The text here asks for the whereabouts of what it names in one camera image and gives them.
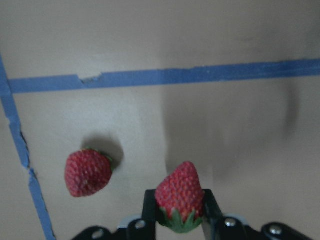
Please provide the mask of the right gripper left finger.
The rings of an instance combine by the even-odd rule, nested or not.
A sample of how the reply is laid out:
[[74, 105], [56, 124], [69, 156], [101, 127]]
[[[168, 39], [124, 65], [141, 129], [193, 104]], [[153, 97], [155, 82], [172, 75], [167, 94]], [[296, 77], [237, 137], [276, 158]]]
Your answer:
[[155, 197], [156, 190], [149, 189], [145, 191], [143, 208], [142, 208], [142, 220], [145, 222], [145, 227], [143, 228], [146, 234], [146, 240], [156, 240], [156, 223], [158, 217], [158, 204]]

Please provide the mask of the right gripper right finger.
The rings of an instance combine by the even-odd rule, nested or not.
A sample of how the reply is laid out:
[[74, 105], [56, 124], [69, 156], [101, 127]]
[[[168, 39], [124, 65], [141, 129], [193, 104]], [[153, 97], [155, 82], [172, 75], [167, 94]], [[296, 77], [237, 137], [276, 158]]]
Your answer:
[[202, 230], [206, 240], [222, 240], [220, 221], [224, 217], [218, 202], [209, 189], [204, 189]]

